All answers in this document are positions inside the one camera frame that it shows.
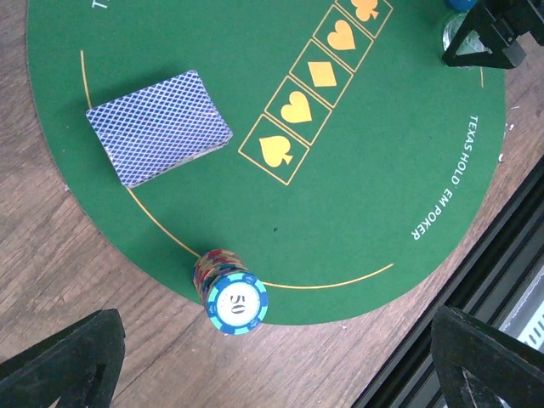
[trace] wooden table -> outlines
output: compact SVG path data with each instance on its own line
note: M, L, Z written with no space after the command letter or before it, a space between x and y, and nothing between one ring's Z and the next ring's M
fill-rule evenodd
M26 69L26 6L0 4L0 360L96 309L119 309L114 406L350 406L544 155L544 48L507 74L502 163L459 247L422 284L360 317L223 337L96 230L48 153Z

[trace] blue poker chip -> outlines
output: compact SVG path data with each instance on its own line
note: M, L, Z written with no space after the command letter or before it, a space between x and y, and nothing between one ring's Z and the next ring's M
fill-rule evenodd
M263 321L269 297L255 275L234 273L220 278L207 297L207 314L227 334L244 334Z
M445 0L446 4L457 11L468 11L478 0Z

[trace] round green mat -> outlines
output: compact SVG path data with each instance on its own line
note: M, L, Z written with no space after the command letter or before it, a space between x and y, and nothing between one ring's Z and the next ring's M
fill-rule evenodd
M196 254L229 248L275 324L360 315L433 272L495 169L504 75L442 64L440 1L353 3L31 0L43 131L110 242L194 301ZM85 111L188 70L234 137L125 189Z

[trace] playing card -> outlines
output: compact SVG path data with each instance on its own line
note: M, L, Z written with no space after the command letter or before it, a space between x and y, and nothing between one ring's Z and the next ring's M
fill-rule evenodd
M97 106L87 118L128 188L219 149L232 137L196 71Z

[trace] white chip center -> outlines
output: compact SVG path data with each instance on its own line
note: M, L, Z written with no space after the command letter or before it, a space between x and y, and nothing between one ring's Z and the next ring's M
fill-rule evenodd
M218 315L230 326L244 326L258 312L259 295L257 290L246 282L231 283L219 294Z

